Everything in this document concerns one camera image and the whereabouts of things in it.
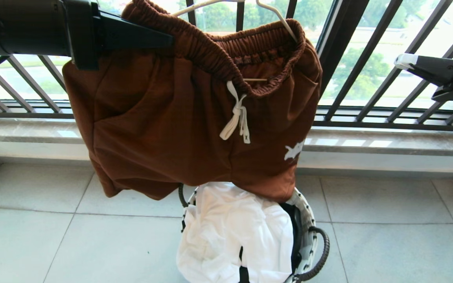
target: white logo print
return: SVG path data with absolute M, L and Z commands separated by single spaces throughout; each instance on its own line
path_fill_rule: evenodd
M 288 147 L 286 145 L 286 148 L 288 149 L 288 152 L 286 153 L 286 155 L 284 156 L 284 160 L 288 160 L 290 158 L 293 158 L 295 159 L 295 157 L 300 153 L 302 152 L 302 149 L 304 148 L 304 142 L 305 140 L 303 140 L 301 143 L 297 143 L 295 145 L 295 148 L 292 149 L 291 147 Z

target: drawstring knot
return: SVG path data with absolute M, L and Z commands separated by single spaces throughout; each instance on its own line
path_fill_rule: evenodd
M 235 98 L 235 106 L 232 109 L 232 113 L 234 116 L 231 118 L 230 122 L 225 126 L 223 131 L 219 136 L 223 140 L 228 140 L 230 136 L 234 133 L 237 124 L 239 124 L 239 134 L 243 136 L 244 143 L 251 143 L 249 138 L 249 128 L 248 128 L 248 111 L 245 106 L 242 105 L 242 101 L 246 98 L 247 95 L 242 95 L 241 99 L 239 100 L 239 96 L 237 95 L 237 90 L 234 88 L 234 84 L 232 81 L 228 81 L 226 83 L 226 88 L 228 91 L 233 95 Z

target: laundry basket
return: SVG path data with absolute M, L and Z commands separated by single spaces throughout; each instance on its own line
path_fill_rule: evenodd
M 189 204 L 195 204 L 195 196 L 197 194 L 197 190 L 198 188 L 195 189 L 194 194 L 191 195 L 190 199 L 186 201 L 183 195 L 183 185 L 180 185 L 179 199 L 181 200 L 181 204 L 184 208 Z M 309 206 L 307 199 L 305 199 L 305 197 L 297 190 L 297 188 L 295 188 L 293 195 L 286 202 L 286 204 L 298 208 L 301 221 L 300 224 L 302 228 L 302 243 L 300 245 L 299 251 L 295 252 L 293 250 L 293 254 L 291 255 L 292 261 L 294 256 L 301 257 L 301 261 L 298 267 L 296 267 L 295 272 L 291 276 L 289 276 L 284 283 L 300 283 L 303 281 L 308 281 L 320 272 L 326 262 L 326 259 L 328 258 L 328 254 L 330 253 L 330 240 L 326 232 L 316 227 L 316 220 L 314 219 L 312 209 Z M 183 230 L 181 232 L 183 232 L 185 229 L 184 216 L 185 215 L 183 215 L 182 221 Z M 319 261 L 314 266 L 313 262 L 318 247 L 318 233 L 321 234 L 324 240 L 324 249 Z

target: white clothes hanger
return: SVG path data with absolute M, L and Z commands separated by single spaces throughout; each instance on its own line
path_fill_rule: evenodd
M 194 4 L 194 5 L 191 5 L 190 7 L 186 7 L 185 9 L 182 9 L 181 11 L 175 12 L 174 14 L 172 14 L 172 16 L 178 17 L 178 16 L 181 16 L 183 14 L 188 13 L 189 11 L 194 11 L 196 9 L 199 9 L 200 7 L 205 7 L 205 6 L 208 6 L 208 5 L 211 5 L 211 4 L 214 4 L 214 3 L 218 3 L 218 2 L 237 2 L 237 3 L 240 3 L 240 2 L 245 2 L 245 1 L 246 0 L 209 0 L 209 1 L 205 1 L 205 2 L 201 2 L 201 3 L 197 3 L 197 4 Z M 291 27 L 289 27 L 288 23 L 286 22 L 286 19 L 281 15 L 280 11 L 277 8 L 272 7 L 270 5 L 263 4 L 262 2 L 260 2 L 260 0 L 256 0 L 256 3 L 257 3 L 258 6 L 264 8 L 264 9 L 268 9 L 270 11 L 273 11 L 277 15 L 279 20 L 282 22 L 282 24 L 284 25 L 286 30 L 288 30 L 288 32 L 291 35 L 291 37 L 296 42 L 298 41 L 296 39 L 295 33 L 293 32 L 293 30 L 291 30 Z M 246 81 L 246 82 L 266 82 L 267 79 L 244 79 L 244 81 Z

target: basket handle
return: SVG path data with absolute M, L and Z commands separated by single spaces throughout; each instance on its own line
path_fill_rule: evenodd
M 320 272 L 322 267 L 324 266 L 326 260 L 328 259 L 328 255 L 330 254 L 330 238 L 328 237 L 327 233 L 325 231 L 323 231 L 322 229 L 314 227 L 314 226 L 309 228 L 309 232 L 317 232 L 317 233 L 321 234 L 321 236 L 324 240 L 324 248 L 322 251 L 322 256 L 319 259 L 316 266 L 312 270 L 310 270 L 309 272 L 305 272 L 304 274 L 298 274 L 295 276 L 296 281 L 294 281 L 294 282 L 296 282 L 296 283 L 301 283 L 302 281 L 310 280 L 311 278 L 316 276 Z
M 188 203 L 186 202 L 185 200 L 185 196 L 183 195 L 183 187 L 185 185 L 183 183 L 180 183 L 179 184 L 179 187 L 178 187 L 178 191 L 179 191 L 179 200 L 181 201 L 181 205 L 184 207 L 184 208 L 187 208 L 188 207 Z

